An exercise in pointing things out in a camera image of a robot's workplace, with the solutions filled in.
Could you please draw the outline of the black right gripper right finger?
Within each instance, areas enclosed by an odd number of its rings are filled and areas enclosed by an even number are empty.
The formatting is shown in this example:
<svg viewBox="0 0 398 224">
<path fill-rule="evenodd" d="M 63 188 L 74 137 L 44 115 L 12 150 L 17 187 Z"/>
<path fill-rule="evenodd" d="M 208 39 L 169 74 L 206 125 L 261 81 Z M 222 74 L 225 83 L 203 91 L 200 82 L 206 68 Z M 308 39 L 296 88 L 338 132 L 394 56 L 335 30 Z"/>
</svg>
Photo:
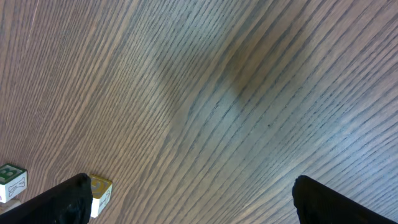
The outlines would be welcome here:
<svg viewBox="0 0 398 224">
<path fill-rule="evenodd" d="M 301 224 L 395 224 L 306 175 L 296 178 L 292 196 Z"/>
</svg>

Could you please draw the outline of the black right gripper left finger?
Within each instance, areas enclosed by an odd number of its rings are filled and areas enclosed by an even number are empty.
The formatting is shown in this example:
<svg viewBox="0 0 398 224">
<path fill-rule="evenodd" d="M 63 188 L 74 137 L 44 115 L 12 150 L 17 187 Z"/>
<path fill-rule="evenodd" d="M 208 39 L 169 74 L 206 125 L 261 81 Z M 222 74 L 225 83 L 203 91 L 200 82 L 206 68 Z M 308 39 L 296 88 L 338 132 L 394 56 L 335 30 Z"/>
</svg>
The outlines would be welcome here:
<svg viewBox="0 0 398 224">
<path fill-rule="evenodd" d="M 91 179 L 79 173 L 1 215 L 1 224 L 76 223 L 91 217 Z"/>
</svg>

